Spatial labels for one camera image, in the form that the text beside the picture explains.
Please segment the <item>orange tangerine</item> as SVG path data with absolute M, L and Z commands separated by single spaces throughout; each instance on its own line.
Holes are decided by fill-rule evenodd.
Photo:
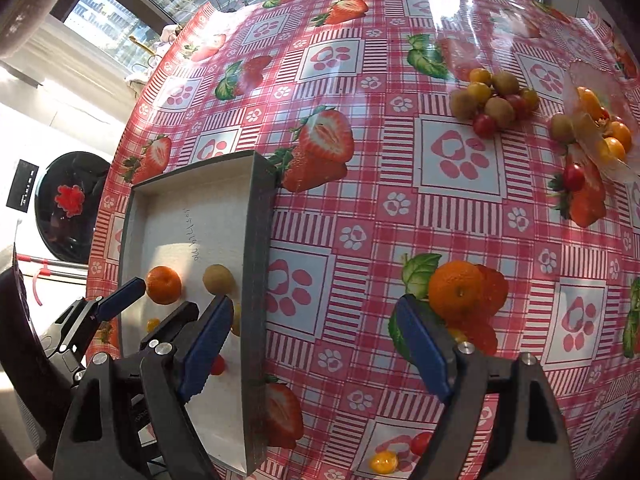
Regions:
M 179 274 L 169 266 L 154 266 L 145 279 L 146 294 L 156 304 L 173 304 L 182 293 Z
M 459 321 L 477 315 L 484 296 L 485 280 L 478 266 L 466 261 L 449 261 L 439 266 L 428 282 L 427 300 L 445 321 Z

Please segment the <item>brown kiwi fruit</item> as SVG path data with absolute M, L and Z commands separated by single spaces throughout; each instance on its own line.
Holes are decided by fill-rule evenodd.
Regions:
M 202 281 L 205 289 L 212 295 L 229 295 L 235 288 L 235 280 L 231 271 L 218 263 L 205 269 Z

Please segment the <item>yellow cherry tomato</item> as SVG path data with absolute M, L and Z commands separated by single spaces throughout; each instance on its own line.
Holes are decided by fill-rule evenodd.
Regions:
M 151 333 L 159 325 L 160 325 L 160 320 L 158 318 L 150 318 L 149 321 L 146 323 L 146 331 L 148 333 Z
M 390 450 L 376 452 L 369 460 L 369 468 L 379 476 L 393 474 L 399 465 L 398 456 Z

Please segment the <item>red cherry tomato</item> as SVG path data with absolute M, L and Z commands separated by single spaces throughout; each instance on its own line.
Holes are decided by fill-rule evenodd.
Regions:
M 416 434 L 410 441 L 410 452 L 415 456 L 421 457 L 430 443 L 431 437 L 432 434 L 428 431 Z
M 227 365 L 226 365 L 226 361 L 224 360 L 224 357 L 218 354 L 218 356 L 216 356 L 216 358 L 214 359 L 214 362 L 212 364 L 212 367 L 210 368 L 209 374 L 211 374 L 212 376 L 220 376 L 224 374 L 224 371 L 226 370 L 226 368 L 227 368 Z

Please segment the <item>yellow cherry tomato in box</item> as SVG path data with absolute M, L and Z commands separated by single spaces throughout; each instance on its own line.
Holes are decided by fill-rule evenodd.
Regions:
M 146 331 L 148 333 L 151 333 L 159 325 L 160 325 L 160 320 L 158 318 L 150 318 L 149 321 L 146 323 Z

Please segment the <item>red cherry tomato in box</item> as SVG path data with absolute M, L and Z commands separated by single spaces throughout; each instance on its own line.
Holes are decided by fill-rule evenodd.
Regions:
M 226 365 L 226 361 L 224 360 L 224 357 L 218 354 L 218 356 L 216 356 L 216 358 L 214 359 L 214 362 L 212 364 L 212 367 L 210 368 L 209 374 L 211 374 L 212 376 L 220 376 L 224 374 L 224 371 L 226 370 L 226 368 L 227 368 L 227 365 Z

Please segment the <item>grey cardboard box tray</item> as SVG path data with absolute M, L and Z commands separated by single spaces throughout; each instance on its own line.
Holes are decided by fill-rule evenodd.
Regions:
M 203 282 L 213 264 L 234 281 L 232 304 L 240 331 L 221 348 L 226 369 L 207 378 L 186 404 L 213 462 L 243 477 L 266 458 L 266 307 L 276 170 L 254 151 L 197 162 L 131 189 L 122 229 L 118 280 L 144 278 L 168 266 L 182 281 L 183 299 L 206 309 Z

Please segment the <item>black round washer door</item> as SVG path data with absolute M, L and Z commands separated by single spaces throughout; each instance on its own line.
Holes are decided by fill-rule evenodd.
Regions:
M 47 166 L 36 188 L 36 226 L 58 260 L 89 261 L 96 215 L 111 165 L 99 155 L 68 152 Z

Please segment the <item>red tomato in fruit pile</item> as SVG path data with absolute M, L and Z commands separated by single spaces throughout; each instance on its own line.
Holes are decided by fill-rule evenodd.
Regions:
M 491 139 L 498 130 L 497 122 L 491 116 L 480 113 L 473 120 L 473 131 L 481 139 Z

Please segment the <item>red strawberry checkered tablecloth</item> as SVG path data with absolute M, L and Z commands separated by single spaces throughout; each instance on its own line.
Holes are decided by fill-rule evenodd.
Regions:
M 548 133 L 568 64 L 615 77 L 604 28 L 530 0 L 270 0 L 202 6 L 143 89 L 108 174 L 88 292 L 115 288 L 131 187 L 242 151 L 274 155 L 267 368 L 279 379 L 273 479 L 365 479 L 442 408 L 392 319 L 449 261 L 477 264 L 504 306 L 473 334 L 541 360 L 579 478 L 593 479 L 639 411 L 639 187 L 602 176 Z M 451 114 L 468 89 L 491 139 Z

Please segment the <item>clear plastic fruit bag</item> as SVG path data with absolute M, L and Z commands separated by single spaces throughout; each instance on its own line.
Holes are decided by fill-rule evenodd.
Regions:
M 564 75 L 564 110 L 582 150 L 602 176 L 625 184 L 639 182 L 639 121 L 632 114 L 623 87 L 613 74 L 583 60 L 568 64 Z M 624 156 L 605 141 L 619 122 L 629 131 Z

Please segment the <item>kiwi in fruit pile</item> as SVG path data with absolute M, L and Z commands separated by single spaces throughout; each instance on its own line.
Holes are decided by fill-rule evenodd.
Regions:
M 477 112 L 477 102 L 468 89 L 456 89 L 449 93 L 449 108 L 455 118 L 471 120 Z

